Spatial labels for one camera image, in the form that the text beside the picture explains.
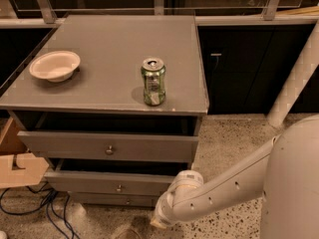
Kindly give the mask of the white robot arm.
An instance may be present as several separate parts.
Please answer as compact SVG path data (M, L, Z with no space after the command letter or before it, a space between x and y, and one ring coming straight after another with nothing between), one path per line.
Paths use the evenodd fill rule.
M180 172L159 198L151 225L166 229L260 197L260 239L319 239L319 116L300 120L204 182Z

